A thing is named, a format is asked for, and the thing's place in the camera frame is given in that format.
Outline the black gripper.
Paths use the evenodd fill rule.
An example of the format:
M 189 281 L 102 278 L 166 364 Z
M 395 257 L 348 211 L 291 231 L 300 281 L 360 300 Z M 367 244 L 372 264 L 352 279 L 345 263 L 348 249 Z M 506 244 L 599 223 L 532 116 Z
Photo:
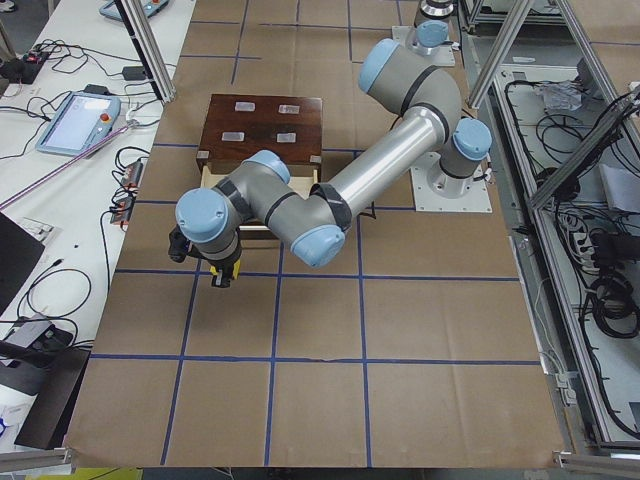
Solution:
M 241 251 L 236 250 L 224 259 L 208 259 L 210 272 L 213 274 L 211 285 L 215 288 L 223 288 L 226 280 L 227 288 L 231 287 L 239 275 L 240 258 Z

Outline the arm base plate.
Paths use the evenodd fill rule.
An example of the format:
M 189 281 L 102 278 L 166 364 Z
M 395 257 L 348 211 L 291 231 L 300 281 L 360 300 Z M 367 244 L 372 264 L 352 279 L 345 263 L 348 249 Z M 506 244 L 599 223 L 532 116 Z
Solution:
M 448 176 L 440 168 L 440 155 L 428 152 L 419 157 L 410 168 L 411 183 L 417 212 L 479 213 L 492 212 L 485 180 L 476 181 L 482 168 L 476 165 L 474 173 L 466 179 Z
M 438 67 L 455 65 L 447 23 L 428 21 L 418 27 L 393 26 L 391 32 L 396 43 L 423 57 L 428 64 Z

